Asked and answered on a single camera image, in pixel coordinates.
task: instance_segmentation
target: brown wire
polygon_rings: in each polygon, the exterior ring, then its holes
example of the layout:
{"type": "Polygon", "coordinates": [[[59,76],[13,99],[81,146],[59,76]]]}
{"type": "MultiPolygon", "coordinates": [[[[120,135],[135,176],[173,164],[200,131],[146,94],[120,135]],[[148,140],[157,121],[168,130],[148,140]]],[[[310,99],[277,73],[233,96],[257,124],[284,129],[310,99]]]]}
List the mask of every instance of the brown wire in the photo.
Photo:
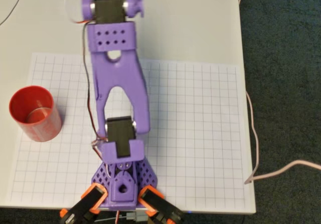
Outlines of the brown wire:
{"type": "Polygon", "coordinates": [[[86,44],[85,44],[85,32],[86,32],[86,26],[91,23],[92,21],[86,22],[84,24],[83,30],[82,30],[82,57],[83,57],[83,63],[84,63],[84,67],[85,67],[85,71],[86,71],[86,76],[87,76],[87,83],[88,83],[88,91],[87,91],[87,108],[88,108],[88,112],[89,112],[89,116],[90,116],[90,121],[91,121],[91,125],[92,128],[95,132],[96,138],[97,140],[105,140],[108,141],[108,139],[106,137],[100,137],[96,131],[96,127],[95,127],[95,123],[94,123],[94,118],[92,116],[91,110],[90,110],[90,82],[89,82],[89,74],[88,74],[88,69],[87,69],[87,65],[86,65],[86,44]]]}

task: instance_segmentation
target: hole in bracket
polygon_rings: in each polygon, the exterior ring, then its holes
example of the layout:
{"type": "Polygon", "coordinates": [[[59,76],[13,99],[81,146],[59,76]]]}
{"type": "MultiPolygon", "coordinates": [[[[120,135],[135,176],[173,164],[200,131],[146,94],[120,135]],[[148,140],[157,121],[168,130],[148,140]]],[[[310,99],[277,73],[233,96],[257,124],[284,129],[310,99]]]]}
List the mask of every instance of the hole in bracket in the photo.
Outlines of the hole in bracket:
{"type": "Polygon", "coordinates": [[[107,57],[114,61],[114,62],[117,62],[118,59],[121,57],[121,51],[120,50],[113,50],[113,51],[108,51],[107,52],[107,57]]]}
{"type": "Polygon", "coordinates": [[[126,193],[127,192],[127,187],[123,184],[119,187],[119,192],[120,193],[126,193]]]}

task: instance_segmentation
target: clamp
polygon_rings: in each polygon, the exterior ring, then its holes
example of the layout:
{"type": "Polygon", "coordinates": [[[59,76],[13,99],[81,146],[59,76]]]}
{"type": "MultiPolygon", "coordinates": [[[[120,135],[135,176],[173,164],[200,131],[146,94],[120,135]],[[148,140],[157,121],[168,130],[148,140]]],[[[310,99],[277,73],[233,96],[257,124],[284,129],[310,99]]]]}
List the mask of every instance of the clamp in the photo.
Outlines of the clamp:
{"type": "Polygon", "coordinates": [[[184,221],[184,213],[150,185],[140,191],[138,202],[147,208],[148,224],[181,224],[184,221]]]}
{"type": "Polygon", "coordinates": [[[98,217],[98,207],[108,196],[106,188],[98,183],[93,183],[81,196],[81,200],[70,210],[60,211],[59,224],[90,224],[98,217]]]}

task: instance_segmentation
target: purple robot arm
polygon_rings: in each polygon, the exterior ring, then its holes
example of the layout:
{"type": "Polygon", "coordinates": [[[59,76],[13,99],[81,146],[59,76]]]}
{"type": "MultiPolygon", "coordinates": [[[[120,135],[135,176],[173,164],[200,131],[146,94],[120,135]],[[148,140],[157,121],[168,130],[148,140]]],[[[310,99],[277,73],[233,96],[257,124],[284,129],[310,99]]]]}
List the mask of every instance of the purple robot arm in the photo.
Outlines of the purple robot arm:
{"type": "Polygon", "coordinates": [[[136,134],[149,132],[147,89],[136,53],[135,23],[126,21],[143,13],[142,0],[82,0],[87,25],[88,47],[91,55],[98,117],[98,135],[103,163],[92,178],[102,184],[108,197],[101,206],[113,210],[137,207],[139,191],[146,185],[156,187],[157,178],[144,157],[144,143],[136,134]],[[110,59],[108,52],[121,51],[120,57],[110,59]],[[131,117],[107,120],[104,108],[111,89],[121,87],[133,106],[131,117]]]}

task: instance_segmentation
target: black wire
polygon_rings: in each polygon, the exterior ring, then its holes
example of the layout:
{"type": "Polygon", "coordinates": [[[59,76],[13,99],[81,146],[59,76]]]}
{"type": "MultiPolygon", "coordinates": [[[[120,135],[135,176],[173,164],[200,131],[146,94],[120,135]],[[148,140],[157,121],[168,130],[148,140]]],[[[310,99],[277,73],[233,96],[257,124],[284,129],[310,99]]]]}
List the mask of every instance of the black wire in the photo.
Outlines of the black wire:
{"type": "Polygon", "coordinates": [[[244,224],[244,222],[245,222],[245,215],[243,216],[241,224],[244,224]]]}
{"type": "Polygon", "coordinates": [[[11,15],[11,13],[14,11],[14,9],[16,8],[16,6],[18,5],[18,2],[19,2],[19,1],[20,1],[20,0],[17,0],[17,1],[16,1],[14,7],[11,9],[11,11],[10,11],[9,14],[6,16],[6,18],[5,18],[2,22],[0,22],[0,26],[1,26],[3,23],[5,23],[5,21],[9,18],[9,16],[11,15]]]}

